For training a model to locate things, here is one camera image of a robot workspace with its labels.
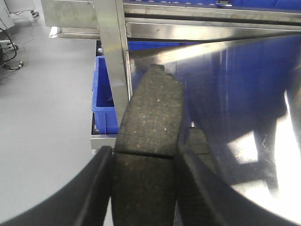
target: blue storage crate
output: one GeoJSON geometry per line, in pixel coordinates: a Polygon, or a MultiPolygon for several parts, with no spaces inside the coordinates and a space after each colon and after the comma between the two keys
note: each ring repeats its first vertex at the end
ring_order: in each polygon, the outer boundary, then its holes
{"type": "Polygon", "coordinates": [[[161,41],[129,41],[128,49],[129,50],[141,50],[141,49],[150,49],[150,48],[164,48],[172,46],[183,46],[195,44],[192,42],[161,42],[161,41]]]}
{"type": "Polygon", "coordinates": [[[104,56],[97,56],[95,59],[92,90],[92,111],[99,134],[118,133],[118,121],[104,56]]]}
{"type": "MultiPolygon", "coordinates": [[[[216,0],[154,0],[155,2],[167,3],[190,3],[200,5],[215,5],[216,0]]],[[[252,8],[277,8],[289,10],[301,10],[301,0],[229,0],[234,7],[252,8]]]]}

